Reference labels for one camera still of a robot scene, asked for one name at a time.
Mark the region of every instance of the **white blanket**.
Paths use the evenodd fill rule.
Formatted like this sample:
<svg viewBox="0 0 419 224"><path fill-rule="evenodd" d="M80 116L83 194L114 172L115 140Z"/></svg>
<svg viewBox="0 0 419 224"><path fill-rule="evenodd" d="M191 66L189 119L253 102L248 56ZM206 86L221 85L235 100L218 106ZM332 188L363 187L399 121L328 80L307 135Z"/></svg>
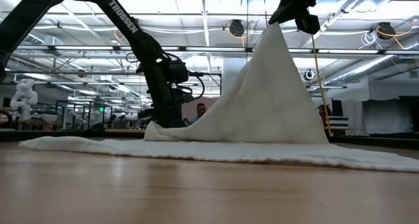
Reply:
<svg viewBox="0 0 419 224"><path fill-rule="evenodd" d="M319 114L288 53L279 25L271 25L265 30L253 58L240 72L233 87L200 120L180 129L164 129L151 123L145 139L38 138L20 146L135 157L288 161L419 172L419 160L390 153L345 149L328 143Z"/></svg>

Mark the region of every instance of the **wooden floor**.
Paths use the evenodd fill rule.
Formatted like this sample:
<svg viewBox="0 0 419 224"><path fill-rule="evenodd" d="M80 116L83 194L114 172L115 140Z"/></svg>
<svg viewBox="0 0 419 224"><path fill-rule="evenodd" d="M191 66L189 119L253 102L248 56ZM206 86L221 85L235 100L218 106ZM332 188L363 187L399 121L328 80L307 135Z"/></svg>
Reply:
<svg viewBox="0 0 419 224"><path fill-rule="evenodd" d="M0 223L417 224L419 175L0 144Z"/></svg>

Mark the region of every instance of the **man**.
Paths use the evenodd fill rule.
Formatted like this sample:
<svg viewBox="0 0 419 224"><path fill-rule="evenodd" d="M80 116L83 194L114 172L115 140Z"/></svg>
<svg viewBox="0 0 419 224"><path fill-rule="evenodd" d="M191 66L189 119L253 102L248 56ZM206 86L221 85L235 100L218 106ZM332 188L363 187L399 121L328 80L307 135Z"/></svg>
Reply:
<svg viewBox="0 0 419 224"><path fill-rule="evenodd" d="M194 122L196 122L200 117L202 117L202 115L204 115L204 113L207 111L207 107L203 104L203 103L199 103L196 106L196 114L197 116L195 118L193 118L191 120L191 124L193 124Z"/></svg>

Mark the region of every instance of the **ceiling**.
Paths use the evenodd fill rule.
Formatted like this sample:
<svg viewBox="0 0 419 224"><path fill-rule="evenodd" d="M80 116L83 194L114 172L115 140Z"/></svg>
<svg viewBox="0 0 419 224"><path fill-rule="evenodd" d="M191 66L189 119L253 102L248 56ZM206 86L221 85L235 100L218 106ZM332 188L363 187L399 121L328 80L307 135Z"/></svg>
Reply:
<svg viewBox="0 0 419 224"><path fill-rule="evenodd" d="M343 48L343 49L400 49L394 38L381 40L366 37L366 32L376 28L379 22L389 22L395 28L399 42L414 38L419 29L411 28L414 20L419 19L419 1L388 1L376 5L370 0L362 0L362 3L344 14L339 10L350 0L319 0L315 7L310 8L310 13L319 17L320 24L330 22L321 35L316 35L316 48ZM8 13L20 2L20 0L0 0L0 18L4 19ZM279 0L119 0L123 7L135 18L139 19L142 29L152 35L162 46L171 47L255 47L263 29L266 27L266 18L276 10ZM234 38L228 30L231 20L239 19L246 30L247 37ZM84 23L90 31L81 25ZM294 21L282 24L283 35L289 48L312 48L309 34L297 31ZM113 45L128 46L129 43L122 34L115 30L112 22L103 14L102 10L94 3L65 0L62 5L52 7L41 21L35 26L32 34L41 38L55 37L62 41L63 45ZM108 58L60 58L52 54L45 54L36 50L17 50L16 54L22 58L30 59L39 66L29 65L29 70L36 71L85 71L129 73L134 72L137 64L129 63L121 58L127 52L88 52L91 54L106 54ZM66 51L66 54L77 54L77 50ZM226 53L205 52L176 52L191 71L205 73L221 73L226 58L246 58L251 53L236 55ZM321 74L328 76L364 60L365 56L358 58L356 55L320 56L318 60ZM303 74L312 69L315 71L316 62L313 56L296 56L294 62ZM398 67L389 68L389 71L397 71ZM65 77L52 75L54 79L61 81L97 81L93 76L80 78L76 75ZM219 76L204 77L208 96L220 94ZM141 86L130 86L130 89L139 94L146 95L145 79L137 75L124 76L114 75L110 81L122 83L144 83ZM95 87L106 92L102 86ZM200 92L200 87L193 86L194 92Z"/></svg>

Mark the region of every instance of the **white curtain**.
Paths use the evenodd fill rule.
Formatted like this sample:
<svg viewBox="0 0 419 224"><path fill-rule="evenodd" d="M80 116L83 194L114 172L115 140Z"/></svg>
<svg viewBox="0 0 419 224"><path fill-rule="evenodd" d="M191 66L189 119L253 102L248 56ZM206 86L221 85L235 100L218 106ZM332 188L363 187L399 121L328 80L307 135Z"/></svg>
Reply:
<svg viewBox="0 0 419 224"><path fill-rule="evenodd" d="M368 134L412 132L410 110L399 100L369 100L363 103L363 113Z"/></svg>
<svg viewBox="0 0 419 224"><path fill-rule="evenodd" d="M347 136L367 136L365 131L363 104L354 100L343 100L342 110L344 116L348 117L349 130Z"/></svg>

